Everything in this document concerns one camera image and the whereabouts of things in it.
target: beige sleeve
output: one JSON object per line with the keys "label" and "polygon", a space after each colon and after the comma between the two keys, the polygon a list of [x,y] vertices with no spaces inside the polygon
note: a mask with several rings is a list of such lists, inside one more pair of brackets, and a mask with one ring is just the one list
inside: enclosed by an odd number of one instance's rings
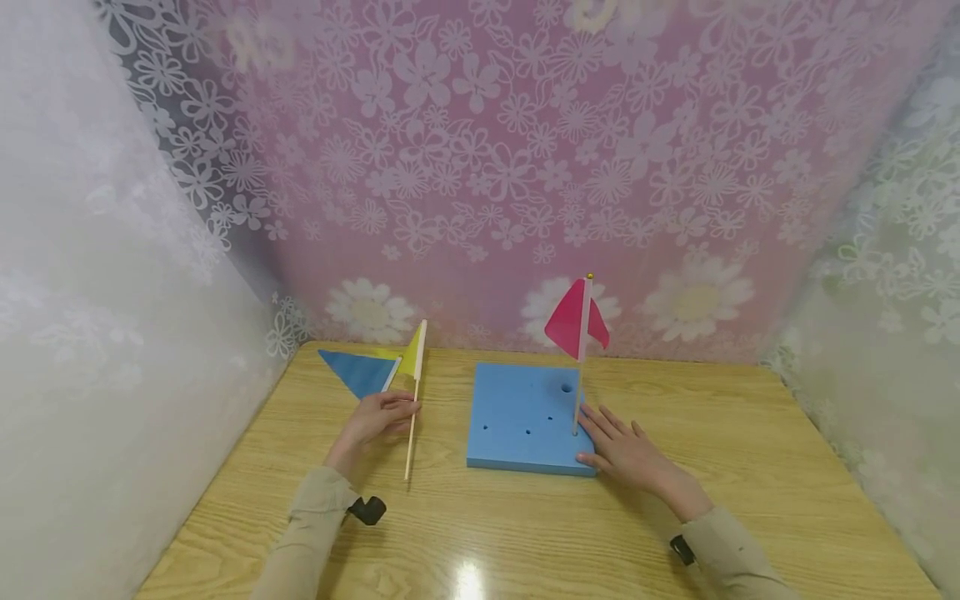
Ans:
{"label": "beige sleeve", "polygon": [[685,523],[682,533],[710,587],[724,600],[799,600],[726,509],[715,507]]}
{"label": "beige sleeve", "polygon": [[330,548],[358,497],[330,467],[307,473],[290,508],[290,524],[267,557],[251,600],[316,600]]}

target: finger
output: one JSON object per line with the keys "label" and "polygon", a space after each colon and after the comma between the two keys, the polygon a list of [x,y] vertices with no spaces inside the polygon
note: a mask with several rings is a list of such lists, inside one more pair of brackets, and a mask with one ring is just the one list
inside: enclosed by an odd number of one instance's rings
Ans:
{"label": "finger", "polygon": [[380,411],[380,416],[384,419],[384,423],[392,423],[396,420],[410,419],[419,409],[419,402],[399,402],[393,408]]}
{"label": "finger", "polygon": [[367,398],[383,406],[386,402],[392,400],[412,400],[414,399],[414,395],[403,390],[388,390],[386,392],[380,392],[379,394],[370,394]]}
{"label": "finger", "polygon": [[599,426],[593,421],[590,417],[590,414],[593,413],[591,409],[586,404],[580,405],[581,413],[577,415],[577,422],[584,426],[584,429],[587,430],[587,435],[590,436],[590,439],[593,440],[594,444],[600,445],[608,442],[610,436],[608,436]]}
{"label": "finger", "polygon": [[409,404],[410,402],[413,402],[413,401],[414,401],[414,400],[413,400],[412,398],[409,398],[409,399],[408,399],[408,398],[397,398],[397,399],[393,399],[393,400],[385,400],[385,401],[380,405],[380,408],[394,408],[394,407],[398,406],[399,404]]}
{"label": "finger", "polygon": [[619,431],[625,436],[630,435],[630,427],[628,427],[622,420],[620,420],[617,417],[617,415],[613,413],[612,410],[610,410],[609,408],[601,404],[600,412],[603,413],[603,416],[607,418],[607,420],[611,423],[611,425],[616,427],[617,431]]}
{"label": "finger", "polygon": [[383,432],[384,433],[403,433],[410,429],[410,421],[408,420],[397,420],[389,425],[387,425]]}
{"label": "finger", "polygon": [[580,452],[577,454],[577,462],[588,467],[593,467],[600,472],[611,472],[613,470],[613,465],[610,464],[610,461],[600,456],[599,454],[587,454],[586,452]]}
{"label": "finger", "polygon": [[607,417],[603,413],[597,412],[592,408],[589,408],[588,405],[584,404],[584,412],[597,424],[604,433],[607,434],[607,437],[611,440],[620,436],[620,432],[617,431],[616,427],[613,426]]}

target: hand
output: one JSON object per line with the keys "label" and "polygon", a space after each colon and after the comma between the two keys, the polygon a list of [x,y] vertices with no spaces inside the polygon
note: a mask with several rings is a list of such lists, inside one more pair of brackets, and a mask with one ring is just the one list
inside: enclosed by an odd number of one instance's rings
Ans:
{"label": "hand", "polygon": [[324,465],[349,477],[361,448],[383,433],[410,427],[410,418],[420,409],[409,392],[381,392],[360,400],[337,440],[330,447]]}
{"label": "hand", "polygon": [[577,419],[593,440],[597,453],[581,452],[577,454],[578,462],[655,495],[680,521],[693,520],[713,508],[696,478],[664,456],[635,420],[628,427],[606,406],[600,406],[598,412],[583,404],[581,411]]}

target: wrist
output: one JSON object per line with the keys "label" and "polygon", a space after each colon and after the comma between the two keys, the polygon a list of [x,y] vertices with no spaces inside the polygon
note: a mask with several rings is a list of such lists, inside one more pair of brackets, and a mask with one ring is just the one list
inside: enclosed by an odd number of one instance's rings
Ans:
{"label": "wrist", "polygon": [[713,510],[713,501],[697,478],[681,468],[664,478],[655,495],[681,523],[696,520]]}
{"label": "wrist", "polygon": [[360,444],[354,442],[349,436],[341,435],[326,453],[324,466],[334,469],[349,479],[359,451]]}

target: white lace curtain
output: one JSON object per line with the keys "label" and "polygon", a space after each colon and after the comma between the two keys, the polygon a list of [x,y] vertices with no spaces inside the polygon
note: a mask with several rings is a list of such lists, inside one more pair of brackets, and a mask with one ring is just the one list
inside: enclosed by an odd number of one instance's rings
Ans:
{"label": "white lace curtain", "polygon": [[89,5],[2,14],[0,596],[128,598],[305,334],[180,192]]}
{"label": "white lace curtain", "polygon": [[960,10],[786,321],[770,365],[960,598]]}

